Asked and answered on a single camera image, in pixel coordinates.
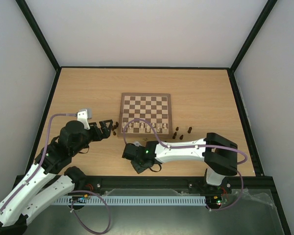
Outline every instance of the wall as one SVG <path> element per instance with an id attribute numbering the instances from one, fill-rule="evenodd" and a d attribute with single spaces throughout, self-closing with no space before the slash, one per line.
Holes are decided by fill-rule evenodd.
<path id="1" fill-rule="evenodd" d="M 229 67 L 266 0 L 27 0 L 62 66 Z"/>
<path id="2" fill-rule="evenodd" d="M 294 235 L 294 0 L 278 1 L 236 72 L 266 175 Z"/>
<path id="3" fill-rule="evenodd" d="M 0 0 L 0 200 L 25 171 L 54 75 L 15 1 Z"/>

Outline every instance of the wooden tabletop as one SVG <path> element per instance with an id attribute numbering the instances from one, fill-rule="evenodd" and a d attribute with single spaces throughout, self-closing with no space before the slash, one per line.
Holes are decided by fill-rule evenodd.
<path id="1" fill-rule="evenodd" d="M 92 109 L 91 122 L 107 119 L 118 121 L 121 93 L 124 92 L 169 93 L 173 127 L 179 127 L 178 136 L 183 134 L 183 141 L 198 140 L 206 137 L 208 132 L 216 132 L 248 153 L 226 70 L 63 68 L 47 121 L 53 114 L 76 113 L 82 108 Z M 52 122 L 50 139 L 58 136 L 60 129 L 72 119 L 56 117 Z M 38 151 L 45 142 L 47 123 Z M 128 138 L 128 142 L 131 141 L 145 143 L 142 139 Z M 73 157 L 69 166 L 79 167 L 86 175 L 138 176 L 130 161 L 122 158 L 123 150 L 123 139 L 111 134 L 108 139 L 91 143 L 89 152 Z M 146 170 L 139 176 L 203 176 L 206 168 L 203 162 L 169 162 L 163 164 L 162 171 L 158 173 Z M 243 176 L 255 175 L 250 158 L 239 165 L 238 170 Z"/>

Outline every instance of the black metal frame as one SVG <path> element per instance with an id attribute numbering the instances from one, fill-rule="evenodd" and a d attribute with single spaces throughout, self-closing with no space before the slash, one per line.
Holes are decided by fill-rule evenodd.
<path id="1" fill-rule="evenodd" d="M 244 185 L 247 188 L 256 188 L 256 189 L 270 189 L 275 205 L 277 206 L 277 211 L 280 217 L 280 221 L 285 234 L 291 234 L 288 223 L 286 221 L 283 208 L 281 206 L 281 202 L 279 196 L 276 191 L 276 187 L 272 177 L 264 176 L 264 171 L 260 162 L 260 158 L 258 155 L 258 151 L 255 145 L 255 141 L 250 129 L 250 125 L 247 119 L 246 111 L 242 102 L 242 98 L 238 89 L 238 85 L 234 76 L 234 72 L 257 36 L 259 30 L 264 24 L 265 20 L 269 16 L 271 10 L 276 4 L 277 0 L 268 0 L 264 9 L 262 10 L 260 16 L 258 17 L 254 27 L 249 33 L 246 41 L 244 42 L 240 52 L 238 53 L 236 59 L 234 60 L 231 68 L 211 68 L 211 67 L 117 67 L 117 66 L 59 66 L 56 58 L 54 57 L 45 37 L 43 36 L 34 16 L 32 15 L 27 3 L 25 0 L 15 0 L 21 11 L 23 12 L 25 18 L 27 19 L 29 25 L 31 26 L 34 34 L 36 35 L 38 41 L 40 42 L 42 48 L 44 49 L 47 57 L 52 63 L 56 75 L 54 78 L 54 82 L 48 97 L 48 101 L 41 119 L 41 123 L 38 129 L 38 133 L 35 139 L 35 143 L 33 149 L 31 151 L 31 155 L 26 167 L 26 172 L 29 170 L 31 164 L 34 161 L 35 154 L 38 148 L 38 143 L 40 141 L 40 137 L 47 119 L 47 115 L 49 112 L 49 108 L 52 102 L 52 98 L 55 92 L 55 88 L 61 73 L 62 68 L 103 68 L 103 69 L 170 69 L 170 70 L 180 70 L 180 69 L 188 69 L 188 70 L 227 70 L 229 75 L 230 84 L 232 87 L 233 95 L 235 98 L 235 102 L 237 105 L 238 113 L 241 119 L 243 131 L 245 134 L 246 142 L 248 145 L 248 149 L 250 152 L 250 156 L 252 159 L 253 168 L 255 171 L 255 177 L 243 177 Z M 238 177 L 228 177 L 228 180 L 231 184 L 232 188 L 240 188 L 241 181 Z M 91 182 L 93 185 L 100 184 L 100 191 L 106 191 L 113 188 L 171 188 L 177 191 L 191 191 L 192 189 L 189 187 L 189 183 L 191 182 L 202 182 L 203 177 L 123 177 L 123 176 L 88 176 L 88 182 Z"/>

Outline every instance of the perforated metal rail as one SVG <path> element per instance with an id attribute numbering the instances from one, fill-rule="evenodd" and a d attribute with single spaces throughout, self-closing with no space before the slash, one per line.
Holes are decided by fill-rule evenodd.
<path id="1" fill-rule="evenodd" d="M 200 196 L 105 196 L 109 206 L 206 206 L 205 197 Z M 63 196 L 53 205 L 71 205 L 72 197 Z M 92 196 L 90 199 L 79 199 L 74 205 L 100 206 L 103 203 L 99 198 Z"/>

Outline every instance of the chess game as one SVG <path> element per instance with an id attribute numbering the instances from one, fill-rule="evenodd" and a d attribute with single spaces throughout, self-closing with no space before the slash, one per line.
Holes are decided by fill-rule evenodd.
<path id="1" fill-rule="evenodd" d="M 152 124 L 159 137 L 172 137 L 172 111 L 170 94 L 122 93 L 118 136 L 123 128 L 135 118 L 144 119 Z M 126 132 L 127 137 L 148 138 L 153 136 L 151 128 L 143 121 L 132 122 Z"/>

